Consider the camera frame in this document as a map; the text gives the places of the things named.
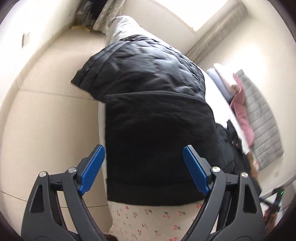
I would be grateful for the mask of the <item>black quilted puffer jacket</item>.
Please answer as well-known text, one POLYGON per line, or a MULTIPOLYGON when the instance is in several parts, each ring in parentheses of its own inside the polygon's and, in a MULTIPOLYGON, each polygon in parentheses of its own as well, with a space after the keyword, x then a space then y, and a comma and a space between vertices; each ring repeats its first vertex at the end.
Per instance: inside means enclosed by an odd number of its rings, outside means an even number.
POLYGON ((120 93, 168 91, 205 99, 205 78, 188 57, 144 35, 118 40, 91 56, 71 83, 103 102, 120 93))

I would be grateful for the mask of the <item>brown garment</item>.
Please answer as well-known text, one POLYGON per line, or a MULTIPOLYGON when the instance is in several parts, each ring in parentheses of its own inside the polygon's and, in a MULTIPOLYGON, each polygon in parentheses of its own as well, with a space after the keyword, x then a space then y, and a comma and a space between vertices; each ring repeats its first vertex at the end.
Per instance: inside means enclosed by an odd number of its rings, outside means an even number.
POLYGON ((254 159, 253 155, 251 152, 248 152, 246 154, 246 157, 248 159, 249 165, 250 165, 250 175, 253 177, 256 181, 258 181, 258 168, 259 164, 258 162, 254 159))

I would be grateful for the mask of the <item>cherry print bed sheet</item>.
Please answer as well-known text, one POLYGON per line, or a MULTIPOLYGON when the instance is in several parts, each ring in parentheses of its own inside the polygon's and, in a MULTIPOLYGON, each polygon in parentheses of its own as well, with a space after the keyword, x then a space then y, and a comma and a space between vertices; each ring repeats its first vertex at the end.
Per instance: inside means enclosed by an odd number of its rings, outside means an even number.
MULTIPOLYGON (((105 46, 132 35, 156 36, 143 29, 130 16, 117 16, 108 24, 105 46)), ((244 133, 222 93, 207 74, 205 99, 210 105, 215 121, 226 127, 231 120, 242 141, 244 154, 250 152, 244 133)), ((202 201, 181 206, 145 206, 108 202, 112 217, 109 233, 118 240, 181 240, 201 209, 202 201)))

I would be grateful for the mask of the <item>black long coat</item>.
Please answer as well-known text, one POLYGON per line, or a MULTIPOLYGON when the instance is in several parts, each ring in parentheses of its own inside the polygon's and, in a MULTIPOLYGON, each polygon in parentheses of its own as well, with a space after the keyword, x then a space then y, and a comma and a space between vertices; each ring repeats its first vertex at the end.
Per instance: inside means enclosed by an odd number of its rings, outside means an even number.
POLYGON ((108 201, 179 206, 204 199, 183 159, 187 145, 225 173, 251 169, 232 123, 216 123, 212 109, 199 97, 163 91, 108 95, 108 201))

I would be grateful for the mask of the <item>grey curtain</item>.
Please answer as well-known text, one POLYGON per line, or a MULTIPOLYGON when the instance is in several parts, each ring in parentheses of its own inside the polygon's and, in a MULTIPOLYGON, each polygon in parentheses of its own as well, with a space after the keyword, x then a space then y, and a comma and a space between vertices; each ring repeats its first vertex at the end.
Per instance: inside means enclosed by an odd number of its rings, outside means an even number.
POLYGON ((226 5, 214 15, 213 25, 207 26, 207 31, 201 35, 186 56, 198 64, 245 20, 247 15, 247 9, 242 1, 227 1, 226 5))

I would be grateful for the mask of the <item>grey padded headboard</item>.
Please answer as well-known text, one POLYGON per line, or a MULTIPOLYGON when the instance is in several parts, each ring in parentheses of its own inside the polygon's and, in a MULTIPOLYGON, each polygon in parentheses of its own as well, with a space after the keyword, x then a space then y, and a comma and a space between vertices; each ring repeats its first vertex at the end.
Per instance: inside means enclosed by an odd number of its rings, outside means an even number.
POLYGON ((242 69, 236 74, 245 90, 247 117, 254 132, 251 150, 261 171, 284 153, 280 131, 271 107, 257 86, 242 69))

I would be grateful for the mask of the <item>folded white blue blankets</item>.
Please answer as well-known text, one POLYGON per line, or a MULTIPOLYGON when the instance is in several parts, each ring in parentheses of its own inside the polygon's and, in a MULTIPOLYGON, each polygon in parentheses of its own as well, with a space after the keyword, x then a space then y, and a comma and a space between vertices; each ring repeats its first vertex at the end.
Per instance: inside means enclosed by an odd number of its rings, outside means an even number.
POLYGON ((231 103, 236 93, 240 90, 233 74, 219 63, 214 63, 214 67, 209 68, 206 73, 216 84, 226 101, 231 103))

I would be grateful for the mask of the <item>pink velvet pillow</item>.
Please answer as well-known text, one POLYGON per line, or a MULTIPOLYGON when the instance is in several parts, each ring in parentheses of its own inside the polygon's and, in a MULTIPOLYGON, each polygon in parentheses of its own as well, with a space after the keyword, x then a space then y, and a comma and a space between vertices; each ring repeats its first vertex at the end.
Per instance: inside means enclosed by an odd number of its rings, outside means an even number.
POLYGON ((237 83, 238 90, 230 103, 230 107, 234 111, 241 130, 244 133, 248 147, 251 147, 254 144, 255 135, 248 120, 247 110, 245 106, 245 90, 243 88, 242 81, 240 80, 238 75, 233 73, 233 78, 237 83))

